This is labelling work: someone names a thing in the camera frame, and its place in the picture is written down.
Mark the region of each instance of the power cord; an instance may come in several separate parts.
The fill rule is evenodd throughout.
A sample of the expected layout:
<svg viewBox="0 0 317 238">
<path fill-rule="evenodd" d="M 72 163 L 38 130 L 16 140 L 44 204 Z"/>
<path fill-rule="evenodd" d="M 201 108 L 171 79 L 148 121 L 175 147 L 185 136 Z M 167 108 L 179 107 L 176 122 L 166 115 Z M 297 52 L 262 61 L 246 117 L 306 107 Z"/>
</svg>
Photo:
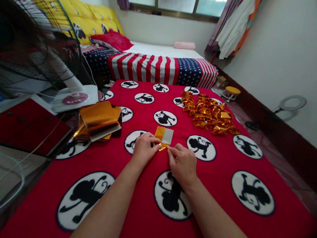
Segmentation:
<svg viewBox="0 0 317 238">
<path fill-rule="evenodd" d="M 10 157 L 6 154 L 3 154 L 0 152 L 0 155 L 2 156 L 5 156 L 7 158 L 10 158 L 12 159 L 13 161 L 16 162 L 16 165 L 13 166 L 10 170 L 8 170 L 1 178 L 0 178 L 0 181 L 5 177 L 7 176 L 12 170 L 14 170 L 17 166 L 19 166 L 20 170 L 21 170 L 21 173 L 20 173 L 20 176 L 21 176 L 21 185 L 19 187 L 19 189 L 4 203 L 0 206 L 0 209 L 3 208 L 9 201 L 11 201 L 20 191 L 21 189 L 23 188 L 24 186 L 24 183 L 25 183 L 25 178 L 24 178 L 24 174 L 23 174 L 23 167 L 21 166 L 21 163 L 23 161 L 25 161 L 30 155 L 32 155 L 45 141 L 46 139 L 55 131 L 55 129 L 57 128 L 57 126 L 59 125 L 60 121 L 62 120 L 62 118 L 64 117 L 64 115 L 61 116 L 61 118 L 59 119 L 59 121 L 57 122 L 56 126 L 53 128 L 53 130 L 44 138 L 44 140 L 31 152 L 29 153 L 27 156 L 25 156 L 20 162 L 18 162 L 15 158 L 13 157 Z"/>
<path fill-rule="evenodd" d="M 23 91 L 26 91 L 26 92 L 32 92 L 32 93 L 36 93 L 36 94 L 40 94 L 40 95 L 43 95 L 43 96 L 46 96 L 46 97 L 49 97 L 49 98 L 55 98 L 53 96 L 49 96 L 49 95 L 46 95 L 46 94 L 43 94 L 43 93 L 39 93 L 37 91 L 33 91 L 33 90 L 30 90 L 30 89 L 24 89 L 24 88 L 19 88 L 19 87 L 14 87 L 14 86 L 3 86 L 4 88 L 11 88 L 11 89 L 20 89 L 20 90 L 23 90 Z"/>
<path fill-rule="evenodd" d="M 89 70 L 90 70 L 91 78 L 92 78 L 93 82 L 95 83 L 95 85 L 97 86 L 97 84 L 96 84 L 96 82 L 95 82 L 95 79 L 93 78 L 93 75 L 92 75 L 92 70 L 91 70 L 91 68 L 90 68 L 90 66 L 89 66 L 89 64 L 88 64 L 88 61 L 87 61 L 86 57 L 84 56 L 83 52 L 82 52 L 82 55 L 83 55 L 83 57 L 84 57 L 84 59 L 85 59 L 85 61 L 86 61 L 86 64 L 88 65 L 88 68 L 89 68 Z"/>
</svg>

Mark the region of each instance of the red cushion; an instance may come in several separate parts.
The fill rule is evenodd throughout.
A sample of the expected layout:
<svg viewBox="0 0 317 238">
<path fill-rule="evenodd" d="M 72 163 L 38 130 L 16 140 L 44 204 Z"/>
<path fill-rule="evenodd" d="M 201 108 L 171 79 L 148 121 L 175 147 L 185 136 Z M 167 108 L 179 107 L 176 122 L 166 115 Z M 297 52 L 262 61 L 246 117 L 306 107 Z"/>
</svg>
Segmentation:
<svg viewBox="0 0 317 238">
<path fill-rule="evenodd" d="M 128 38 L 119 32 L 113 31 L 112 29 L 110 29 L 107 34 L 92 35 L 90 38 L 94 41 L 93 43 L 101 43 L 100 45 L 103 46 L 111 45 L 113 48 L 119 51 L 128 50 L 133 46 Z"/>
</svg>

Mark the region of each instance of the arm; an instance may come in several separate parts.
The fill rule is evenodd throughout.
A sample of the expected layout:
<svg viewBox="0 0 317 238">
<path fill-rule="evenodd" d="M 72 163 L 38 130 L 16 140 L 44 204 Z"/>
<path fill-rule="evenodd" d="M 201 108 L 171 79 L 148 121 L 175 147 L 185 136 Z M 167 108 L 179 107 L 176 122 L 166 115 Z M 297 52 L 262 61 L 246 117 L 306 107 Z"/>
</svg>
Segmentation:
<svg viewBox="0 0 317 238">
<path fill-rule="evenodd" d="M 133 156 L 108 191 L 74 231 L 71 238 L 119 237 L 140 173 L 162 147 L 151 133 L 142 134 L 135 143 Z"/>
<path fill-rule="evenodd" d="M 167 148 L 173 175 L 185 191 L 204 237 L 246 238 L 197 177 L 194 152 L 181 144 Z"/>
</svg>

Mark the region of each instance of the window frame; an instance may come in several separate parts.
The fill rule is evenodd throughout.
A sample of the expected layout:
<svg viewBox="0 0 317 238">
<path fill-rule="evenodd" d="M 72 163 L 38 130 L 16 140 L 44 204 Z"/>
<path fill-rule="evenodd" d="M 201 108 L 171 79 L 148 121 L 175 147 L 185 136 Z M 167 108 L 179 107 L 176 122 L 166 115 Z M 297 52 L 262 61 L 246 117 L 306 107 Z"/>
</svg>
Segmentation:
<svg viewBox="0 0 317 238">
<path fill-rule="evenodd" d="M 207 15 L 196 13 L 198 3 L 199 3 L 199 0 L 196 0 L 194 10 L 192 13 L 184 13 L 184 12 L 178 12 L 178 11 L 159 8 L 159 0 L 155 0 L 155 6 L 130 3 L 129 10 L 136 11 L 136 12 L 142 12 L 142 13 L 160 12 L 162 14 L 162 16 L 177 17 L 177 18 L 183 18 L 183 19 L 189 19 L 189 20 L 198 20 L 198 21 L 207 21 L 207 22 L 217 23 L 219 20 L 219 17 L 207 16 Z"/>
</svg>

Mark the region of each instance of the white wall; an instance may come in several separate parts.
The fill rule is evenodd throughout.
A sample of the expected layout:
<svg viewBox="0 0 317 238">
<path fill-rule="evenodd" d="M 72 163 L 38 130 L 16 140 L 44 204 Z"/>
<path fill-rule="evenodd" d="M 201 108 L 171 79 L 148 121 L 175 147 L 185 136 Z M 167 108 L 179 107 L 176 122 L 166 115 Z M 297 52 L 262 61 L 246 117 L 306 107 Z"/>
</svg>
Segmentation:
<svg viewBox="0 0 317 238">
<path fill-rule="evenodd" d="M 84 3 L 90 4 L 90 5 L 102 5 L 106 7 L 110 7 L 110 0 L 81 0 Z"/>
<path fill-rule="evenodd" d="M 133 11 L 122 11 L 117 0 L 110 0 L 126 36 L 132 41 L 173 46 L 176 41 L 195 42 L 196 51 L 204 51 L 215 23 L 187 20 L 166 16 L 148 15 Z"/>
<path fill-rule="evenodd" d="M 315 0 L 263 1 L 247 40 L 223 70 L 270 109 L 287 96 L 307 98 L 287 123 L 317 147 Z"/>
</svg>

